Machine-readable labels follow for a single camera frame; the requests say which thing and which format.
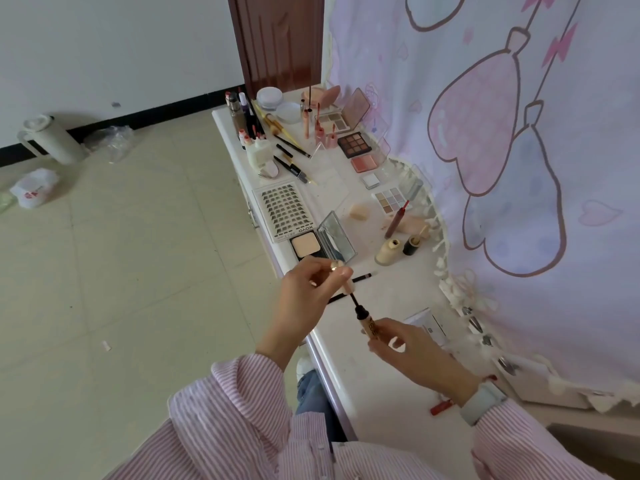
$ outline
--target white desk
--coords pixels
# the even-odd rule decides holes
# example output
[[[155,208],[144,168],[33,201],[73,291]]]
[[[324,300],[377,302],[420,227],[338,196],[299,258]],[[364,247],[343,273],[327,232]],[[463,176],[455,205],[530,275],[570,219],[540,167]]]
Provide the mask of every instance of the white desk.
[[[285,99],[300,101],[300,91],[292,91]],[[266,225],[252,190],[276,182],[291,180],[292,174],[283,171],[276,180],[258,177],[248,163],[246,153],[238,141],[230,113],[226,106],[213,110],[222,138],[233,161],[249,206],[253,209],[259,234],[279,275],[297,265],[298,260],[289,241],[274,244],[265,230]],[[301,123],[284,125],[301,147],[313,154],[313,139],[304,140]],[[278,140],[271,137],[274,147]],[[392,317],[399,320],[431,307],[448,338],[466,333],[458,316],[438,288],[433,274],[436,256],[431,251],[433,241],[423,242],[411,257],[402,255],[395,264],[383,267],[374,256],[384,242],[380,230],[384,215],[371,193],[396,184],[383,182],[380,187],[366,190],[343,152],[337,148],[316,155],[313,159],[291,151],[294,163],[318,185],[299,188],[316,226],[329,211],[334,210],[358,252],[350,261],[354,276],[375,273],[372,278],[356,283],[358,301],[373,318]],[[383,169],[392,169],[387,161]],[[354,221],[348,211],[354,203],[370,206],[371,217],[366,222]],[[408,236],[396,234],[404,241]],[[388,445],[411,450],[433,468],[452,479],[475,479],[470,457],[471,428],[464,423],[457,407],[432,417],[429,409],[436,405],[438,395],[416,386],[395,369],[380,361],[367,348],[367,338],[360,333],[353,303],[341,299],[327,306],[322,320],[308,338],[308,344],[329,391],[332,403],[349,439]]]

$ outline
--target pink striped sleeve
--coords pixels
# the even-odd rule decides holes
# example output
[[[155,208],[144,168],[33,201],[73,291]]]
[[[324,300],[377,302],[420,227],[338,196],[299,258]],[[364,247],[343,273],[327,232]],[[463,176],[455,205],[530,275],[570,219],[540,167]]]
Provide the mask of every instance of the pink striped sleeve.
[[[482,479],[610,478],[569,454],[538,421],[511,400],[492,407],[478,421],[472,455]]]
[[[211,375],[169,400],[173,426],[205,478],[275,471],[292,412],[280,368],[262,355],[213,364]]]

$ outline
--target tiled floor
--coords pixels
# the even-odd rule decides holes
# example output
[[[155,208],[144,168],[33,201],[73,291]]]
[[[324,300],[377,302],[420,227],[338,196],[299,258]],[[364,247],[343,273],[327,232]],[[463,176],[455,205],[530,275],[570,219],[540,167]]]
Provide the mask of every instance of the tiled floor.
[[[39,166],[63,176],[43,207],[0,214],[5,478],[101,478],[172,393],[251,353],[270,320],[278,280],[210,112],[136,137],[117,164],[0,168],[2,190]]]

